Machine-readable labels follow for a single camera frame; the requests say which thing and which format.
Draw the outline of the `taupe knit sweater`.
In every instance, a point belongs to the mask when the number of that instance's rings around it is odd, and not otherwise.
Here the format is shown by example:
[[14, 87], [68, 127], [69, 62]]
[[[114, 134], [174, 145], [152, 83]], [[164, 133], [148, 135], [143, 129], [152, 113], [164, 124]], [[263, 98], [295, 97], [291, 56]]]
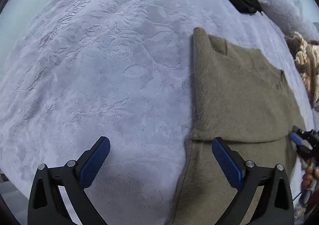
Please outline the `taupe knit sweater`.
[[193, 32], [195, 120], [185, 142], [186, 163], [179, 177], [168, 224], [214, 224], [235, 195], [211, 151], [221, 137], [245, 160], [288, 176], [297, 159], [287, 135], [304, 121], [282, 70], [254, 48]]

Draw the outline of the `cream striped brown garment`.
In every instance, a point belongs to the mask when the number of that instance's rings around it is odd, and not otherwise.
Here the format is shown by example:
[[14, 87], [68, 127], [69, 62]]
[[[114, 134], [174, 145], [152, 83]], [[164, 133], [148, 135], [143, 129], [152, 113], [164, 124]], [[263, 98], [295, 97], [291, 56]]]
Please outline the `cream striped brown garment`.
[[318, 112], [318, 41], [306, 41], [299, 32], [285, 36], [311, 107]]

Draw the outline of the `lavender embossed bedspread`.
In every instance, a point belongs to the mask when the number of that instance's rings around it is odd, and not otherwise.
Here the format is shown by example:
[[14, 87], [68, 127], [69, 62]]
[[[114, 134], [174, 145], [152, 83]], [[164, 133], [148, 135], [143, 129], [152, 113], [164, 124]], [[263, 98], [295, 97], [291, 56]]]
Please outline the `lavender embossed bedspread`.
[[194, 126], [193, 32], [254, 48], [313, 111], [284, 39], [318, 32], [290, 0], [53, 0], [10, 53], [1, 81], [1, 169], [29, 196], [39, 164], [111, 150], [87, 194], [108, 224], [168, 224]]

